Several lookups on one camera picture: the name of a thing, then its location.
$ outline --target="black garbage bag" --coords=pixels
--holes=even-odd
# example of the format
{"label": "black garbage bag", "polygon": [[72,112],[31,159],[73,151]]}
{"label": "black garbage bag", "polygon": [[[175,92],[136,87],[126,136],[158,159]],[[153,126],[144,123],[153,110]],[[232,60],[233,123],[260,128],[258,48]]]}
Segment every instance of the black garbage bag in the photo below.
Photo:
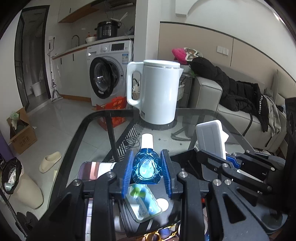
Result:
{"label": "black garbage bag", "polygon": [[14,157],[13,159],[9,160],[6,163],[2,171],[1,184],[2,184],[2,189],[7,194],[9,195],[13,194],[13,191],[15,190],[19,182],[21,172],[22,172],[22,164],[16,157]]}

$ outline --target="black jacket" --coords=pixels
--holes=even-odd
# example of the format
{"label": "black jacket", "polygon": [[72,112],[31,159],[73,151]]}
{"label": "black jacket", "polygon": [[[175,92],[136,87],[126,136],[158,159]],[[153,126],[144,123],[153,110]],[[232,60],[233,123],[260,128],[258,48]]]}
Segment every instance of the black jacket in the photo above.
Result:
{"label": "black jacket", "polygon": [[244,111],[258,118],[262,131],[268,131],[268,106],[261,94],[259,85],[235,81],[229,78],[219,67],[205,58],[198,57],[188,62],[193,72],[218,83],[222,87],[220,104],[232,111]]}

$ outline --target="blue bottle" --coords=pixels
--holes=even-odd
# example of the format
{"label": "blue bottle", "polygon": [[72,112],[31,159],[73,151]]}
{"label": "blue bottle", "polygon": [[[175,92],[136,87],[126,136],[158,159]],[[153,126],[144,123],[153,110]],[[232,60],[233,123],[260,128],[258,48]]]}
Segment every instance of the blue bottle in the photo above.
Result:
{"label": "blue bottle", "polygon": [[161,160],[153,151],[153,136],[142,135],[140,151],[133,160],[133,180],[137,184],[157,184],[162,175]]}

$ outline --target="washing machine door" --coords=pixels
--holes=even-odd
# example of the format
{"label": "washing machine door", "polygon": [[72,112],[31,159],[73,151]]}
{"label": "washing machine door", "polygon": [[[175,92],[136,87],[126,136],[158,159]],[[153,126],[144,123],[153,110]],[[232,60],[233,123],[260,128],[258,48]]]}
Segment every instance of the washing machine door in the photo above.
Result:
{"label": "washing machine door", "polygon": [[91,86],[99,98],[106,99],[112,94],[115,79],[107,60],[101,57],[93,59],[89,68],[89,77]]}

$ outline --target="faucet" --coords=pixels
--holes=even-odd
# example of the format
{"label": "faucet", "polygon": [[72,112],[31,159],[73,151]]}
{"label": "faucet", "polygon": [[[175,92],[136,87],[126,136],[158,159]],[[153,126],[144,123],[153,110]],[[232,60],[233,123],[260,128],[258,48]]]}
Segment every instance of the faucet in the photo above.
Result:
{"label": "faucet", "polygon": [[75,34],[75,35],[73,35],[72,39],[73,39],[75,36],[78,37],[78,46],[79,46],[79,45],[80,45],[80,44],[79,44],[79,36]]}

